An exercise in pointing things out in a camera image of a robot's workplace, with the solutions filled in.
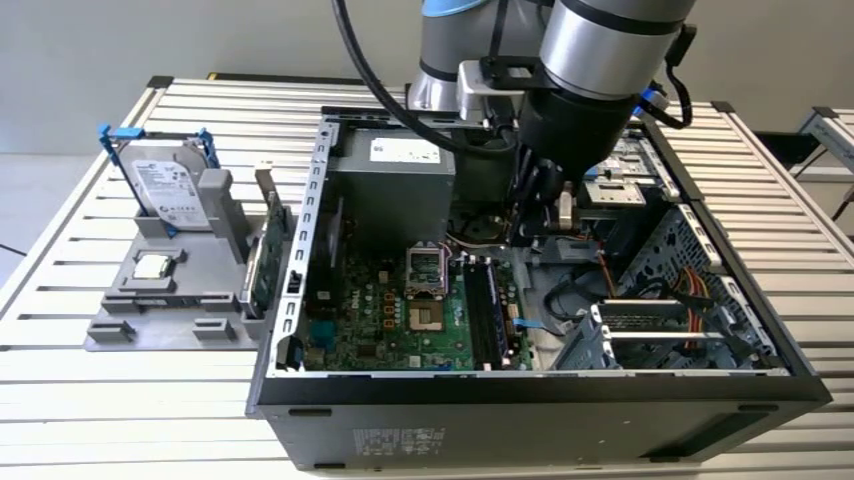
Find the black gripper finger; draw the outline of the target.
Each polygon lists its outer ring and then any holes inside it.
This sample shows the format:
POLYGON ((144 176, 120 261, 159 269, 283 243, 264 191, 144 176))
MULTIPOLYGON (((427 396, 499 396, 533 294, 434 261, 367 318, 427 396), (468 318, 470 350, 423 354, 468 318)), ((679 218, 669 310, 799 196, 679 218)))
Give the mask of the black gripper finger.
POLYGON ((538 162, 541 176, 539 203, 541 218, 538 220, 538 236, 554 235, 561 231, 559 200, 565 190, 565 173, 562 167, 551 160, 541 158, 538 162))
POLYGON ((535 196, 538 177, 537 155, 530 147, 521 147, 517 152, 517 173, 513 182, 513 219, 510 222, 507 241, 511 246, 523 245, 522 227, 525 217, 535 196))

